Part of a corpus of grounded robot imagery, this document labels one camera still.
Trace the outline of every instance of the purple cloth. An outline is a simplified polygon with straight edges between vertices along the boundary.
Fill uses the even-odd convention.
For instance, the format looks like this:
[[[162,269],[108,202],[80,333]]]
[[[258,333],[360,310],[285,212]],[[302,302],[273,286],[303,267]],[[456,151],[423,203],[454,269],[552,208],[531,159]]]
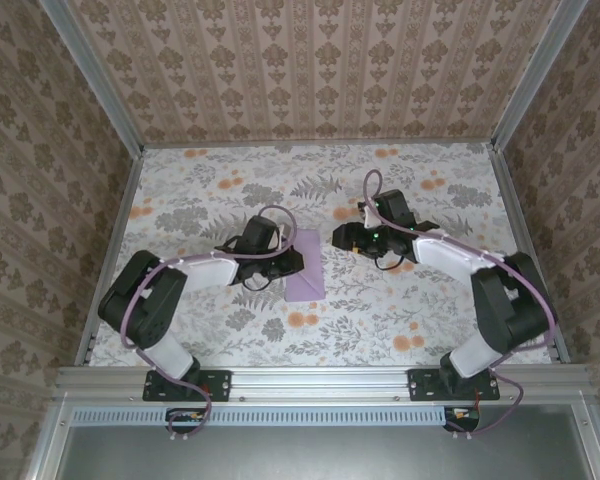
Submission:
[[[324,300],[324,275],[317,230],[298,229],[293,247],[302,254],[304,269],[287,277],[284,299],[287,302]]]

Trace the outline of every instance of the table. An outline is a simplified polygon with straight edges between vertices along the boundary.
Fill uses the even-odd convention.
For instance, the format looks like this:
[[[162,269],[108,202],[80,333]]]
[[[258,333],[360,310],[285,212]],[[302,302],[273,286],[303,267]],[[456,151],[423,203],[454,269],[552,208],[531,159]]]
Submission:
[[[300,228],[320,232],[323,301],[286,303],[280,280],[263,292],[185,287],[172,330],[205,366],[433,365],[475,331],[471,293],[450,277],[409,262],[382,272],[330,245],[337,226],[359,220],[356,202],[371,168],[382,171],[383,190],[404,192],[418,220],[474,246],[516,251],[483,144],[153,149],[143,159],[117,273],[140,249],[165,258],[208,252],[267,204],[289,208]],[[537,350],[511,361],[550,358]],[[141,364],[101,324],[90,365]]]

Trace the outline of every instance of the wallpaper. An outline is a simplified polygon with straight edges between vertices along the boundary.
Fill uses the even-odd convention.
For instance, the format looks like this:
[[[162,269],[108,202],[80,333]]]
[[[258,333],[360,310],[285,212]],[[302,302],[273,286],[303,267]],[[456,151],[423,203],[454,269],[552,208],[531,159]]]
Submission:
[[[287,302],[283,279],[261,292],[185,286],[171,328],[207,366],[436,365],[476,332],[473,296],[460,282],[409,261],[381,271],[331,245],[334,229],[362,221],[357,202],[371,168],[383,172],[384,191],[404,192],[418,220],[475,247],[516,251],[483,144],[149,149],[143,158],[118,272],[138,250],[163,258],[207,253],[268,204],[287,207],[299,228],[319,233],[324,300]],[[265,216],[289,223],[278,212]],[[379,264],[397,261],[388,254]],[[247,281],[251,289],[261,285]],[[550,359],[544,349],[514,361]],[[103,323],[90,365],[142,361]]]
[[[506,147],[573,360],[600,399],[600,0],[591,0]]]
[[[70,0],[145,144],[489,138],[558,0]]]
[[[128,168],[38,3],[0,0],[0,479],[73,363]]]

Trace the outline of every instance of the wire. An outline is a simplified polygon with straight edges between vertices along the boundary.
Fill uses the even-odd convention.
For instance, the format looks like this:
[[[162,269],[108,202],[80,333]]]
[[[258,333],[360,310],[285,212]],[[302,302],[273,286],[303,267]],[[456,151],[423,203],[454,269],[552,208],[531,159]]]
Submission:
[[[169,421],[167,422],[167,430],[171,434],[171,440],[174,440],[176,438],[176,432],[173,430],[173,421],[174,421],[174,419],[177,418],[177,417],[184,417],[187,414],[191,415],[192,413],[196,413],[196,412],[193,412],[193,411],[188,412],[186,410],[180,410],[180,411],[177,411],[177,412],[171,412],[169,414]],[[189,434],[195,435],[196,428],[194,428],[190,432],[187,432],[187,433],[183,434],[182,437],[186,440],[187,437],[189,436]]]
[[[480,392],[478,391],[477,388],[476,388],[476,403],[473,404],[473,408],[475,408],[478,411],[478,414],[480,414]]]
[[[368,192],[368,186],[369,186],[369,178],[371,178],[372,175],[378,176],[378,187],[376,188],[376,192],[370,196],[369,192]],[[376,195],[378,195],[380,193],[381,189],[382,189],[382,173],[380,173],[380,170],[375,169],[375,168],[372,170],[369,170],[367,172],[367,175],[364,177],[364,181],[362,183],[362,193],[364,196],[364,201],[365,201],[366,205],[369,207],[369,210],[371,210],[371,212],[380,220],[381,223],[383,223],[395,230],[405,232],[405,233],[408,233],[408,234],[416,236],[416,237],[429,238],[429,239],[440,240],[442,242],[449,243],[451,245],[454,245],[455,247],[458,247],[461,250],[464,250],[465,252],[475,255],[478,258],[484,258],[485,260],[492,262],[493,264],[497,265],[499,268],[504,270],[507,274],[509,274],[513,278],[515,278],[518,282],[520,282],[529,291],[529,293],[538,302],[538,304],[544,311],[544,314],[547,318],[547,323],[549,324],[549,331],[545,334],[544,339],[541,342],[535,343],[532,345],[528,345],[528,346],[521,345],[521,346],[515,348],[510,354],[507,354],[507,355],[501,357],[500,359],[496,360],[489,367],[489,370],[493,376],[495,376],[496,378],[500,379],[501,381],[503,381],[505,383],[513,385],[514,387],[516,387],[518,389],[519,393],[518,393],[518,397],[515,399],[513,404],[505,411],[505,413],[498,420],[496,420],[491,425],[488,425],[486,427],[483,427],[483,428],[480,428],[478,430],[471,432],[471,435],[478,435],[481,433],[485,433],[485,432],[495,428],[496,426],[500,425],[500,423],[502,423],[509,415],[511,415],[513,413],[513,411],[518,407],[518,405],[520,405],[520,402],[522,402],[522,398],[524,397],[524,388],[522,388],[522,385],[520,385],[519,383],[517,383],[509,378],[503,377],[502,375],[497,373],[494,370],[494,368],[497,367],[498,365],[500,365],[506,359],[508,359],[515,352],[524,352],[524,351],[528,351],[528,350],[544,348],[553,341],[553,338],[555,336],[556,320],[553,316],[553,312],[551,311],[551,307],[549,306],[549,304],[547,303],[545,298],[542,296],[542,294],[538,291],[538,289],[536,287],[533,286],[533,284],[531,282],[529,282],[519,272],[517,272],[515,269],[511,268],[509,265],[507,265],[506,263],[504,263],[502,260],[495,257],[494,255],[491,255],[488,252],[483,252],[481,250],[478,250],[477,248],[473,248],[469,245],[466,245],[466,244],[462,243],[461,241],[456,240],[455,238],[449,237],[448,235],[440,235],[440,234],[434,233],[434,232],[420,232],[418,230],[404,228],[404,227],[397,225],[393,222],[390,222],[389,220],[384,218],[382,215],[380,215],[380,212],[378,212],[378,209],[376,208],[376,204],[372,199],[372,197],[375,197]],[[460,431],[464,431],[462,428],[458,427],[456,424],[454,424],[452,422],[447,422],[447,423],[454,428],[458,428]]]
[[[402,262],[404,262],[404,257],[400,257],[400,260],[398,260],[398,263],[396,263],[395,265],[391,265],[390,267],[381,267],[380,265],[378,265],[378,259],[377,258],[373,259],[373,263],[376,264],[376,268],[378,270],[382,270],[383,272],[388,272],[389,270],[398,268],[400,265],[402,265]]]
[[[263,290],[265,290],[269,285],[271,285],[271,282],[273,280],[269,280],[264,286],[259,287],[259,288],[251,288],[249,285],[247,285],[247,281],[245,280],[244,282],[242,282],[242,286],[244,288],[246,288],[247,290],[249,290],[250,292],[262,292]]]
[[[122,317],[122,323],[120,324],[120,341],[122,342],[122,345],[128,349],[132,349],[135,347],[135,345],[133,343],[129,342],[129,339],[127,338],[127,328],[129,327],[131,313],[133,312],[134,308],[136,307],[136,304],[138,303],[138,300],[139,300],[140,296],[142,295],[142,292],[144,292],[144,290],[147,288],[149,283],[154,279],[154,277],[156,275],[158,275],[158,273],[160,273],[165,268],[176,265],[176,264],[194,262],[194,261],[198,261],[198,260],[206,260],[209,258],[227,258],[227,259],[232,259],[232,258],[251,258],[251,259],[273,258],[273,257],[276,257],[276,256],[280,255],[281,253],[284,253],[287,250],[289,250],[289,248],[291,248],[291,246],[293,245],[293,242],[295,241],[296,235],[298,233],[298,224],[296,222],[295,217],[293,216],[293,214],[291,213],[290,210],[288,210],[284,207],[281,207],[279,205],[267,205],[266,207],[263,207],[260,209],[260,211],[258,212],[258,215],[262,215],[267,210],[280,210],[280,211],[286,213],[288,215],[289,219],[291,220],[291,234],[289,235],[289,238],[287,239],[287,241],[284,242],[284,246],[280,250],[276,250],[276,251],[270,252],[270,253],[257,254],[257,255],[248,255],[248,254],[239,254],[239,253],[223,253],[223,252],[215,252],[214,251],[214,252],[204,253],[204,254],[187,255],[185,257],[174,257],[174,258],[170,258],[170,259],[165,260],[164,262],[160,263],[158,266],[156,266],[156,268],[154,268],[149,273],[147,273],[147,275],[144,277],[142,282],[140,282],[140,285],[138,286],[137,290],[131,297],[131,301],[129,302],[129,305],[127,306],[127,309],[124,312],[124,315]],[[155,370],[160,375],[162,375],[166,380],[168,380],[176,385],[190,388],[191,390],[200,394],[202,396],[202,398],[204,398],[204,400],[206,402],[205,415],[202,418],[202,420],[200,421],[200,423],[198,424],[198,426],[191,432],[191,435],[194,435],[195,433],[200,431],[200,429],[207,422],[207,420],[209,419],[209,416],[211,415],[211,397],[209,397],[207,392],[202,390],[197,385],[194,385],[193,383],[185,382],[183,380],[179,380],[179,379],[172,377],[167,372],[160,369],[153,362],[153,360],[151,360],[141,349],[137,348],[136,353],[138,354],[138,356],[140,358],[142,358],[145,362],[147,362],[152,368],[155,368]]]

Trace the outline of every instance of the purple cable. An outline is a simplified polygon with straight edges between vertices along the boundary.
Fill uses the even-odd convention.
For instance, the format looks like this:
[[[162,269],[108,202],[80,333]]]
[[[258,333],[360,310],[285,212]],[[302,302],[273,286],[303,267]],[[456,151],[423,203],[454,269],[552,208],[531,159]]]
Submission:
[[[533,284],[531,284],[531,282],[529,282],[526,278],[524,278],[522,275],[520,275],[520,273],[518,273],[516,270],[511,268],[509,265],[504,263],[499,258],[497,258],[487,252],[478,250],[477,248],[471,247],[469,245],[465,245],[464,243],[462,243],[459,240],[456,240],[455,238],[452,238],[452,237],[449,237],[446,235],[440,235],[437,233],[419,232],[417,230],[411,230],[408,228],[404,228],[404,227],[401,227],[400,225],[390,222],[386,218],[382,217],[382,215],[380,215],[380,212],[378,212],[378,209],[376,208],[375,202],[372,201],[371,197],[369,196],[369,192],[367,190],[369,178],[371,177],[371,175],[374,175],[374,174],[378,176],[378,188],[376,189],[376,192],[373,194],[373,196],[376,196],[380,193],[380,190],[382,189],[382,173],[380,173],[380,170],[375,169],[375,168],[373,170],[370,170],[369,172],[367,172],[367,175],[364,177],[364,182],[362,183],[362,193],[364,196],[365,203],[367,204],[367,206],[369,207],[371,212],[380,220],[380,222],[382,222],[383,224],[385,224],[395,230],[405,232],[410,235],[414,235],[416,237],[430,238],[433,240],[440,240],[443,242],[447,242],[451,245],[454,245],[454,246],[460,248],[461,250],[464,250],[465,252],[469,252],[473,255],[476,255],[477,257],[482,257],[482,258],[494,263],[495,265],[500,267],[502,270],[507,272],[509,275],[511,275],[513,278],[515,278],[518,282],[520,282],[529,291],[529,293],[531,293],[531,295],[540,304],[540,306],[542,307],[542,310],[544,311],[545,316],[547,317],[547,322],[549,323],[549,331],[547,332],[547,334],[545,334],[544,340],[542,342],[533,344],[533,345],[529,345],[526,347],[520,346],[520,347],[514,349],[512,353],[504,355],[503,357],[501,357],[498,360],[496,360],[495,362],[493,362],[491,364],[491,366],[489,367],[489,370],[493,374],[494,377],[498,378],[499,380],[501,380],[505,383],[509,383],[510,385],[513,385],[514,387],[516,387],[518,389],[519,393],[518,393],[518,397],[515,399],[513,404],[504,412],[504,414],[502,414],[502,416],[498,420],[496,420],[491,425],[488,425],[479,430],[475,430],[475,431],[471,432],[471,435],[480,435],[482,433],[488,432],[489,430],[500,425],[500,423],[502,423],[509,415],[511,415],[513,413],[513,411],[518,407],[518,405],[520,405],[520,403],[522,402],[522,398],[524,397],[524,388],[522,388],[522,385],[520,385],[519,383],[517,383],[509,378],[503,377],[502,375],[497,373],[494,370],[494,368],[496,366],[500,365],[506,359],[508,359],[515,352],[523,352],[523,351],[543,348],[543,347],[548,346],[553,341],[553,338],[555,335],[556,320],[553,317],[553,313],[551,312],[551,307],[549,307],[549,304],[544,299],[542,294],[538,291],[537,288],[535,288],[533,286]],[[464,429],[459,427],[457,424],[452,423],[452,422],[447,422],[447,423],[449,425],[451,425],[452,427],[458,429],[459,431],[464,432]]]
[[[289,216],[289,219],[291,220],[291,234],[289,235],[289,238],[287,239],[287,241],[284,243],[284,246],[280,250],[276,250],[275,252],[270,252],[270,253],[263,253],[263,254],[259,254],[259,255],[211,252],[211,253],[203,253],[203,254],[197,254],[197,255],[188,255],[185,257],[174,257],[174,258],[170,258],[170,259],[165,260],[164,262],[160,263],[160,265],[158,265],[156,268],[151,270],[145,276],[144,280],[142,280],[142,282],[140,282],[138,289],[133,294],[133,297],[131,297],[129,306],[127,307],[126,311],[124,312],[124,316],[122,317],[122,324],[120,325],[120,340],[122,342],[122,345],[128,349],[135,347],[135,345],[130,343],[129,339],[127,338],[127,328],[129,327],[129,320],[131,319],[131,313],[133,312],[133,309],[135,308],[136,304],[138,303],[138,300],[140,299],[142,292],[144,292],[144,290],[147,288],[147,286],[149,285],[151,280],[153,280],[153,278],[158,273],[160,273],[163,269],[165,269],[169,266],[172,266],[172,265],[186,263],[186,262],[193,262],[193,261],[197,261],[197,260],[204,260],[207,258],[227,258],[227,259],[230,259],[230,258],[251,258],[251,259],[273,258],[273,257],[276,257],[276,256],[280,255],[281,253],[284,253],[287,250],[289,250],[289,248],[291,248],[291,246],[293,245],[293,242],[296,239],[296,234],[298,232],[298,224],[296,222],[295,217],[293,216],[291,211],[289,211],[288,209],[281,207],[279,205],[267,205],[266,207],[263,207],[262,209],[260,209],[260,211],[258,212],[258,215],[262,215],[262,213],[267,210],[281,210],[284,213],[286,213]],[[147,357],[147,355],[141,349],[137,348],[136,353],[138,354],[138,356],[140,358],[142,358],[145,362],[147,362],[152,368],[155,368],[156,371],[160,375],[162,375],[165,379],[167,379],[168,381],[175,383],[176,385],[180,385],[182,387],[190,388],[191,390],[199,393],[202,396],[202,398],[204,398],[204,400],[206,402],[205,415],[202,418],[202,420],[200,421],[200,423],[198,424],[198,426],[196,428],[194,428],[193,431],[191,431],[191,433],[190,433],[190,435],[195,435],[198,431],[200,431],[202,426],[207,422],[207,420],[209,419],[209,416],[211,415],[211,398],[209,397],[207,392],[202,390],[197,385],[174,378],[171,375],[169,375],[167,372],[158,368],[158,366],[155,363],[153,363],[153,361],[149,357]],[[169,422],[169,432],[173,434],[174,432],[173,432],[173,429],[171,428],[171,424],[172,424],[172,422]]]
[[[373,196],[380,193],[380,189],[382,188],[382,174],[377,169],[370,170],[367,173],[367,175],[364,177],[364,182],[362,184],[362,192],[364,195],[364,201],[366,202],[367,206],[373,212],[373,214],[376,217],[378,217],[378,219],[382,223],[384,223],[385,225],[387,225],[395,230],[399,230],[401,232],[405,232],[405,233],[414,235],[416,237],[430,238],[432,240],[441,240],[443,242],[454,245],[454,246],[460,248],[461,250],[464,250],[465,252],[469,252],[473,255],[476,255],[477,257],[482,257],[485,260],[488,260],[488,261],[494,263],[495,265],[500,267],[502,270],[507,272],[509,275],[511,275],[513,278],[515,278],[518,282],[520,282],[529,291],[529,293],[531,293],[531,295],[536,299],[536,301],[540,304],[540,307],[542,308],[545,316],[547,317],[547,322],[549,323],[549,331],[547,332],[544,340],[541,343],[529,345],[527,347],[520,346],[514,350],[515,352],[524,352],[527,350],[535,350],[537,348],[546,347],[553,341],[553,337],[555,335],[556,321],[555,321],[555,318],[553,317],[553,313],[551,312],[551,307],[549,307],[549,304],[544,299],[542,294],[538,291],[538,289],[536,289],[536,287],[533,286],[533,284],[531,282],[529,282],[529,280],[524,278],[522,275],[520,275],[520,273],[518,273],[515,269],[511,268],[506,263],[504,263],[502,260],[491,255],[488,252],[483,252],[481,250],[478,250],[477,248],[471,247],[469,245],[465,245],[461,241],[456,240],[455,238],[449,237],[447,235],[440,235],[437,233],[419,232],[417,230],[410,230],[408,228],[401,227],[400,225],[396,225],[395,223],[390,222],[386,218],[383,218],[380,215],[380,212],[378,212],[375,202],[373,202],[371,200],[371,197],[369,196],[368,191],[367,191],[367,184],[369,183],[369,177],[371,177],[371,175],[373,175],[373,174],[378,175],[378,180],[379,180],[378,188],[376,190],[376,193],[373,194]]]

